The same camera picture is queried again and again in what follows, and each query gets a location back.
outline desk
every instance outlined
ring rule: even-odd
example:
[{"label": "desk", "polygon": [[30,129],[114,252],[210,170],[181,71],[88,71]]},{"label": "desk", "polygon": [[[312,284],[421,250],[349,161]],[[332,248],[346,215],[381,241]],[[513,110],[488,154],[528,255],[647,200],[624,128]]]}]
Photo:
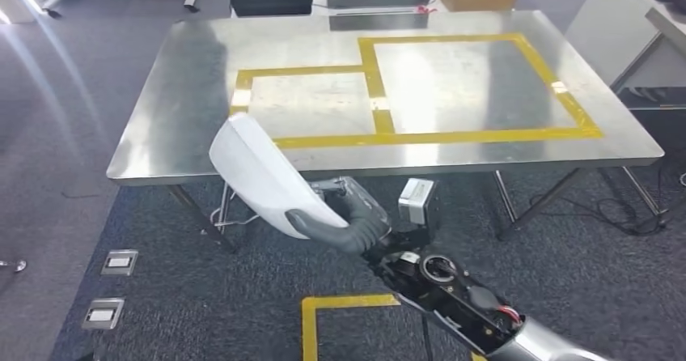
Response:
[{"label": "desk", "polygon": [[686,87],[686,16],[657,0],[586,0],[565,38],[617,92]]},{"label": "desk", "polygon": [[[180,185],[249,111],[307,178],[494,172],[516,229],[584,168],[648,165],[662,149],[539,11],[188,21],[174,25],[107,176]],[[572,172],[522,216],[504,169]]]}]

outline metal table leg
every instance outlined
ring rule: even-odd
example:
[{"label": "metal table leg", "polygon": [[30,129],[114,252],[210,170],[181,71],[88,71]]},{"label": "metal table leg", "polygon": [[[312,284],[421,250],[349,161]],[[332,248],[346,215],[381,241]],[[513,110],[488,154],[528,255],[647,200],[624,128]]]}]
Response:
[{"label": "metal table leg", "polygon": [[631,184],[633,187],[636,189],[636,192],[638,192],[638,195],[643,199],[643,202],[646,203],[646,206],[650,209],[650,212],[653,213],[654,216],[660,215],[662,212],[660,210],[660,206],[658,205],[657,202],[653,199],[653,196],[650,195],[646,187],[644,187],[640,181],[638,181],[638,178],[636,175],[633,174],[633,171],[629,169],[628,167],[622,167],[624,172],[626,173],[626,176],[629,177],[629,180],[631,181]]},{"label": "metal table leg", "polygon": [[15,273],[18,273],[26,269],[26,261],[0,261],[0,269],[3,267],[13,269]]},{"label": "metal table leg", "polygon": [[615,92],[615,94],[619,95],[620,91],[625,87],[625,84],[629,81],[629,78],[632,77],[632,75],[636,74],[636,71],[638,71],[638,68],[643,65],[643,63],[648,60],[648,57],[655,52],[655,50],[658,48],[660,41],[663,39],[663,34],[658,33],[655,35],[655,38],[643,49],[643,52],[641,52],[636,59],[633,60],[631,64],[624,70],[623,73],[620,74],[617,79],[615,79],[614,82],[610,85],[610,89]]},{"label": "metal table leg", "polygon": [[226,226],[223,226],[223,224],[227,222],[229,210],[231,209],[231,201],[233,200],[234,195],[235,193],[228,185],[228,183],[224,182],[224,191],[222,192],[222,204],[219,207],[219,219],[217,222],[218,224],[222,225],[219,226],[219,231],[221,231],[222,234],[224,234],[224,231],[226,230]]},{"label": "metal table leg", "polygon": [[661,210],[659,214],[650,217],[649,219],[643,221],[639,224],[636,229],[644,232],[653,230],[655,226],[666,227],[667,224],[673,220],[674,217],[682,214],[686,210],[686,195],[682,195],[681,198],[674,202],[668,209]]},{"label": "metal table leg", "polygon": [[549,205],[552,201],[559,197],[562,194],[562,192],[565,191],[565,189],[571,186],[576,180],[578,180],[579,177],[583,176],[583,173],[581,172],[584,171],[585,170],[581,168],[575,168],[574,170],[572,170],[572,172],[568,173],[565,177],[558,181],[557,184],[555,184],[547,193],[545,193],[543,197],[541,197],[536,203],[531,205],[531,207],[524,211],[524,214],[522,214],[519,217],[517,217],[516,215],[515,207],[512,205],[510,195],[508,195],[507,193],[500,172],[496,172],[494,175],[496,183],[498,184],[498,191],[500,191],[501,199],[505,204],[507,214],[510,217],[510,220],[512,221],[508,228],[506,228],[505,230],[498,231],[496,233],[496,237],[499,240],[502,240],[502,236],[505,233],[508,233],[510,231],[521,230],[524,225],[529,223],[529,221],[531,221],[531,219],[533,219],[537,214],[539,214],[547,205]]},{"label": "metal table leg", "polygon": [[210,236],[212,240],[220,244],[225,250],[231,253],[235,252],[235,246],[226,238],[224,238],[222,233],[217,229],[217,227],[214,226],[210,219],[205,216],[197,203],[195,203],[191,196],[188,195],[188,193],[180,185],[168,185],[167,188],[171,192],[171,195],[173,195],[182,206],[190,211],[191,215],[196,221],[199,222],[200,225],[202,225],[203,230],[205,230],[207,235]]}]

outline yellow tape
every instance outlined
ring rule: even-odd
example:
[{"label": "yellow tape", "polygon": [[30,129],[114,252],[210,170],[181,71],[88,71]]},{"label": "yellow tape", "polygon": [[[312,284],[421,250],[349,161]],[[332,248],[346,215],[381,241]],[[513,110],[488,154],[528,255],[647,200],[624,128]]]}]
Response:
[{"label": "yellow tape", "polygon": [[275,138],[283,149],[321,147],[359,147],[370,145],[445,144],[454,142],[527,142],[603,137],[600,131],[581,128],[541,128],[518,130],[481,130],[470,132],[362,134]]},{"label": "yellow tape", "polygon": [[572,116],[574,122],[580,128],[591,129],[600,132],[598,126],[595,125],[591,117],[586,113],[586,111],[578,104],[576,99],[566,90],[562,82],[557,79],[557,76],[548,68],[545,64],[545,60],[536,52],[534,47],[529,44],[529,42],[522,35],[518,35],[510,39],[514,45],[519,48],[522,55],[527,59],[531,67],[538,74],[538,76],[543,80],[543,83],[555,94],[558,100],[562,103],[562,106],[567,110],[567,112]]},{"label": "yellow tape", "polygon": [[[442,43],[460,41],[511,41],[521,51],[547,88],[560,100],[567,113],[574,119],[575,128],[537,128],[520,130],[479,130],[470,132],[442,132],[423,134],[397,134],[386,100],[386,91],[381,78],[376,44]],[[281,148],[312,147],[356,147],[369,145],[404,145],[451,142],[527,142],[557,139],[602,138],[603,132],[591,117],[566,90],[545,60],[529,44],[521,33],[499,35],[451,35],[451,36],[402,36],[402,37],[360,37],[358,38],[361,65],[352,66],[306,66],[291,68],[270,68],[240,70],[236,76],[235,93],[230,113],[247,112],[252,82],[258,76],[292,76],[316,74],[352,74],[365,76],[367,93],[371,99],[371,114],[375,134],[349,136],[320,136],[275,138]]]},{"label": "yellow tape", "polygon": [[303,361],[317,361],[317,309],[397,306],[391,294],[359,296],[310,296],[303,299]]}]

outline cable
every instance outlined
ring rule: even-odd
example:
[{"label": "cable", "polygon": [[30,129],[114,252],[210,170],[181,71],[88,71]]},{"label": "cable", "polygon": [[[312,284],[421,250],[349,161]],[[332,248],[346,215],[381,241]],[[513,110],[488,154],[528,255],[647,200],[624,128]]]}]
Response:
[{"label": "cable", "polygon": [[[663,176],[663,168],[665,167],[665,164],[661,165],[658,168],[658,207],[662,207],[662,176]],[[537,202],[537,198],[541,197],[542,195],[535,195],[529,199],[529,205],[532,206],[535,202]],[[571,199],[568,199],[566,197],[561,197],[561,201],[567,202],[573,207],[577,207],[579,209],[582,209],[586,211],[585,213],[547,213],[547,212],[541,212],[541,215],[548,215],[552,217],[565,217],[565,216],[578,216],[578,217],[589,217],[593,218],[601,223],[605,223],[607,225],[610,225],[614,227],[615,229],[623,232],[624,234],[628,236],[652,236],[654,234],[660,233],[662,230],[664,230],[664,225],[662,224],[662,215],[658,214],[655,216],[655,226],[649,230],[649,231],[640,231],[637,229],[638,225],[638,214],[636,212],[636,209],[634,209],[630,204],[628,204],[625,201],[622,201],[620,199],[614,198],[614,197],[607,197],[605,199],[600,199],[595,203],[595,208],[592,208],[590,206],[584,205],[579,202],[575,202]],[[607,214],[605,213],[605,210],[603,209],[603,205],[606,205],[607,203],[615,203],[617,204],[626,214],[627,214],[627,219],[624,221],[617,221],[614,219],[611,219]]]},{"label": "cable", "polygon": [[426,350],[426,361],[434,361],[434,351],[431,349],[431,338],[429,337],[429,322],[426,316],[421,316],[421,334],[424,337],[424,349]]},{"label": "cable", "polygon": [[498,307],[498,311],[512,318],[515,323],[522,323],[522,318],[514,308],[510,306],[500,306]]},{"label": "cable", "polygon": [[244,221],[228,221],[228,222],[220,222],[220,223],[215,223],[214,226],[216,227],[222,227],[222,226],[234,226],[234,225],[247,225],[250,222],[254,221],[255,219],[258,219],[260,216],[255,214],[252,217],[244,220]]}]

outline black cable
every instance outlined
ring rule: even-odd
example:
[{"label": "black cable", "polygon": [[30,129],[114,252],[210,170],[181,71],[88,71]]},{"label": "black cable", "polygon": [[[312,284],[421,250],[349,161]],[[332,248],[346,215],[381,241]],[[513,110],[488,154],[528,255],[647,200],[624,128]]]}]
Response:
[{"label": "black cable", "polygon": [[[657,204],[658,208],[662,208],[662,180],[663,180],[663,168],[665,167],[665,163],[663,161],[662,165],[658,168],[658,198],[657,198]],[[541,197],[542,195],[535,195],[529,199],[529,204],[532,206],[535,202],[537,202],[537,199]],[[662,230],[665,229],[665,225],[662,223],[662,215],[658,214],[655,216],[655,226],[650,229],[649,231],[640,231],[637,229],[637,226],[639,224],[638,220],[638,214],[636,212],[636,209],[634,209],[630,204],[628,204],[626,201],[614,198],[614,197],[606,197],[604,199],[600,199],[595,203],[595,208],[592,208],[588,205],[584,205],[579,202],[575,202],[571,199],[568,199],[566,197],[561,197],[561,201],[567,202],[573,207],[577,207],[579,209],[584,210],[584,213],[547,213],[547,212],[541,212],[541,215],[548,215],[548,216],[553,216],[553,217],[565,217],[565,216],[578,216],[578,217],[589,217],[593,218],[601,223],[605,223],[607,225],[610,225],[614,227],[615,229],[623,232],[624,234],[628,236],[652,236],[655,234],[660,233]],[[618,221],[615,219],[611,219],[606,213],[605,210],[603,209],[603,205],[606,205],[608,203],[615,203],[617,204],[626,214],[627,217],[623,221]]]},{"label": "black cable", "polygon": [[429,337],[429,322],[423,315],[421,316],[421,333],[424,335],[426,361],[434,361],[434,351],[431,349],[431,338]]}]

